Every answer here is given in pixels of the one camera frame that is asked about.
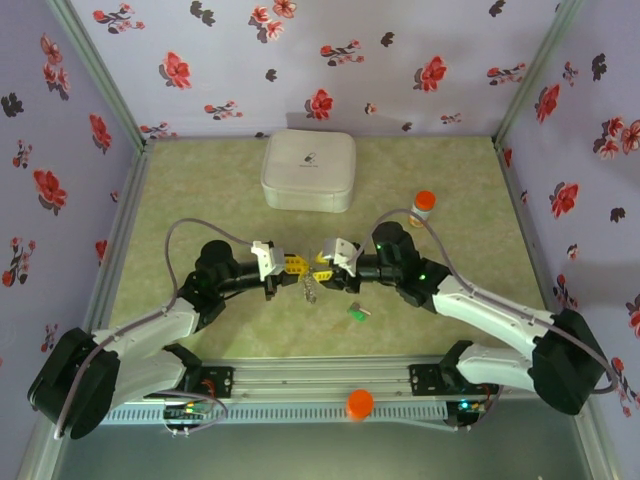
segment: table surface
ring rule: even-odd
[[[312,259],[324,238],[362,242],[374,220],[408,208],[419,190],[432,190],[430,222],[460,273],[497,294],[535,308],[542,300],[491,141],[485,137],[359,138],[355,195],[345,213],[275,210],[267,206],[260,171],[267,142],[177,140],[155,145],[114,302],[111,325],[132,320],[171,293],[163,244],[183,217],[207,220],[247,241],[272,240],[287,253]],[[424,229],[393,218],[412,234],[424,257],[442,262]],[[174,233],[170,255],[178,282],[193,270],[200,248],[220,238],[193,224]],[[238,261],[255,258],[233,246]],[[364,285],[358,296],[317,286],[304,300],[302,283],[280,288],[265,302],[261,290],[227,302],[206,329],[181,343],[203,360],[242,357],[443,354],[457,340],[500,342],[456,319],[407,305],[393,288]],[[348,313],[358,301],[372,315]]]

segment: purple wall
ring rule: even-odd
[[[44,0],[5,2],[0,58],[0,478],[12,479],[36,419],[27,390],[84,319],[134,147]]]
[[[504,142],[548,293],[618,372],[598,403],[625,479],[640,478],[639,24],[637,0],[586,1]]]

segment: floral wallpaper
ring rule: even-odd
[[[597,404],[623,479],[640,478],[640,65],[621,46],[639,22],[634,0],[585,2],[502,145],[547,294],[587,319],[620,382]]]
[[[110,18],[116,29],[126,20]],[[37,418],[27,390],[62,332],[83,323],[134,147],[45,2],[3,6],[0,44],[0,478],[10,480]]]
[[[492,135],[558,2],[70,1],[145,138]]]

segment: pill bottle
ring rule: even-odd
[[[436,196],[433,192],[428,190],[423,190],[418,192],[415,200],[413,201],[413,206],[411,207],[411,211],[416,213],[419,217],[426,220],[433,210],[433,207],[436,205]],[[420,223],[417,219],[409,216],[409,224],[412,227],[423,227],[422,223]]]

